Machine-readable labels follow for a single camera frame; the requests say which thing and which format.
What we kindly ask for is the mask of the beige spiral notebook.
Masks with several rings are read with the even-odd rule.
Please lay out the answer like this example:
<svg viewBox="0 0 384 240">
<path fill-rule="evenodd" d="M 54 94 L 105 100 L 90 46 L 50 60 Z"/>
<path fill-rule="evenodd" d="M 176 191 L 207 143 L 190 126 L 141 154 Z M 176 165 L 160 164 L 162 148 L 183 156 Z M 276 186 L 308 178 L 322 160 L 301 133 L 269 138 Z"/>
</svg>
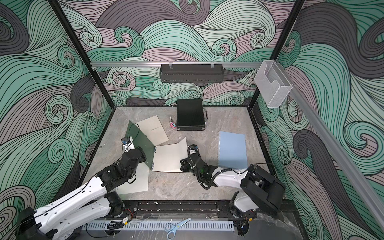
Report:
<svg viewBox="0 0 384 240">
<path fill-rule="evenodd" d="M 153 145 L 159 146 L 169 140 L 158 116 L 139 121 L 137 124 Z"/>
</svg>

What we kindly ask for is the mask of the dark green spiral notebook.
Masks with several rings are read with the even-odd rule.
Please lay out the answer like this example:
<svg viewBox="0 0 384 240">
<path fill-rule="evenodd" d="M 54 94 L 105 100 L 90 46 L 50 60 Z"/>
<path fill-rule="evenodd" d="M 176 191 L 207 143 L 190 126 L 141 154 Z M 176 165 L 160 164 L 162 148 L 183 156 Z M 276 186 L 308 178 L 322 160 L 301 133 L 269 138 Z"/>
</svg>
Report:
<svg viewBox="0 0 384 240">
<path fill-rule="evenodd" d="M 138 125 L 129 122 L 126 136 L 131 138 L 131 148 L 139 148 L 145 155 L 145 164 L 153 172 L 181 172 L 181 160 L 188 157 L 187 139 L 183 138 L 177 144 L 155 146 L 139 129 Z"/>
</svg>

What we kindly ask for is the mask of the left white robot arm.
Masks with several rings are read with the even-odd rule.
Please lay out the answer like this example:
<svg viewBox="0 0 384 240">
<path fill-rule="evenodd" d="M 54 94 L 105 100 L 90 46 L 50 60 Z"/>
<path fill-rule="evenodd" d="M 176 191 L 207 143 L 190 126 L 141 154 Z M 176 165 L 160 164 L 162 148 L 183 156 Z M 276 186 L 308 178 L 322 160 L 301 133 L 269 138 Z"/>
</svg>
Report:
<svg viewBox="0 0 384 240">
<path fill-rule="evenodd" d="M 129 149 L 112 165 L 96 173 L 86 184 L 60 199 L 20 213 L 15 236 L 18 240 L 58 240 L 101 217 L 119 217 L 125 205 L 115 189 L 136 179 L 136 170 L 146 161 L 141 147 Z"/>
</svg>

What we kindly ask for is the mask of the light blue spiral notebook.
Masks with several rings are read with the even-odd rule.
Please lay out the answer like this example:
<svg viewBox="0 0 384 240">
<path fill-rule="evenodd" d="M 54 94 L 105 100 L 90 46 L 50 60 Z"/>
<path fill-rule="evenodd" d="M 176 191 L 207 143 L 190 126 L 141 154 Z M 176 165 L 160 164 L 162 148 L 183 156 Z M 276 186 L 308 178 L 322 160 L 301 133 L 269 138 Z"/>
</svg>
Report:
<svg viewBox="0 0 384 240">
<path fill-rule="evenodd" d="M 245 135 L 219 132 L 218 165 L 232 169 L 246 169 L 249 166 Z"/>
</svg>

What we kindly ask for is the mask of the torn white lined page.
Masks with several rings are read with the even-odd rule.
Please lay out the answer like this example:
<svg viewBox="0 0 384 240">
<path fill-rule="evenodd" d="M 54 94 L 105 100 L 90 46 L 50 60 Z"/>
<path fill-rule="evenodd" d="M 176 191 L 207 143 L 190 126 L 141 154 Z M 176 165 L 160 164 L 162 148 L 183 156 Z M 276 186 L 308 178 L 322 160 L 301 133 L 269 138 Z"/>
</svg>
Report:
<svg viewBox="0 0 384 240">
<path fill-rule="evenodd" d="M 136 170 L 136 178 L 129 180 L 128 183 L 117 187 L 119 195 L 145 192 L 149 185 L 149 168 L 145 163 L 140 163 Z"/>
</svg>

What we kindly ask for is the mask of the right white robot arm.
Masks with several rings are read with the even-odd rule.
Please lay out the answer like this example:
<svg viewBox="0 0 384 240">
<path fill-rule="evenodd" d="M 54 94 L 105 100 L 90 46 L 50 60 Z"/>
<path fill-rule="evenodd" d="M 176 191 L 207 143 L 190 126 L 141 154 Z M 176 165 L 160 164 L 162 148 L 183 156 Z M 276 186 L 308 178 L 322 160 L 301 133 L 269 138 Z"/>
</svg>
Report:
<svg viewBox="0 0 384 240">
<path fill-rule="evenodd" d="M 241 213 L 260 209 L 270 215 L 280 210 L 286 186 L 275 176 L 258 165 L 252 164 L 246 169 L 223 169 L 205 163 L 197 145 L 187 148 L 188 156 L 180 160 L 180 170 L 192 173 L 201 187 L 209 190 L 212 187 L 232 187 L 242 190 L 235 193 L 232 205 Z"/>
</svg>

